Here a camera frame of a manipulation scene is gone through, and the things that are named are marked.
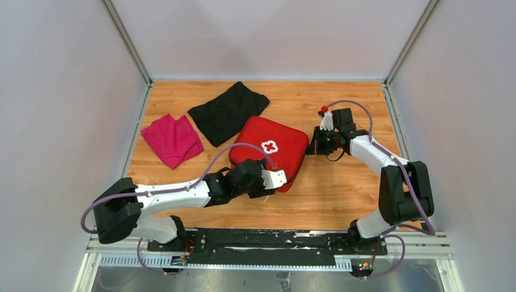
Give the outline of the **red black medicine kit case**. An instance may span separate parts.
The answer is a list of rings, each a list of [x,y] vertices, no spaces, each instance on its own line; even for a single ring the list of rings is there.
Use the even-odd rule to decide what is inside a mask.
[[[285,172],[287,181],[277,190],[285,193],[291,189],[301,169],[309,138],[301,130],[253,116],[234,142],[254,145],[270,156],[278,168]]]

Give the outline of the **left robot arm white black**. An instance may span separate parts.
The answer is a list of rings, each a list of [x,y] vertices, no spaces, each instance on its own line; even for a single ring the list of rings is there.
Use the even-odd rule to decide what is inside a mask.
[[[267,166],[266,159],[247,159],[232,168],[177,184],[143,185],[135,184],[130,177],[118,179],[92,204],[99,242],[108,245],[139,237],[180,251],[186,245],[181,219],[175,215],[159,217],[159,212],[219,206],[241,195],[273,195],[287,178],[283,170],[269,170]]]

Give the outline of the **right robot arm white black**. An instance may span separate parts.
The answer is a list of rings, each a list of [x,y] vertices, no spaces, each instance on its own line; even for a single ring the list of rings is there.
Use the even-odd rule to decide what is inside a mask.
[[[378,207],[354,220],[348,230],[349,249],[362,254],[380,241],[381,235],[408,221],[428,220],[434,201],[428,168],[409,161],[382,146],[367,130],[359,130],[350,108],[319,111],[321,124],[314,128],[307,155],[328,156],[337,150],[359,159],[380,179]]]

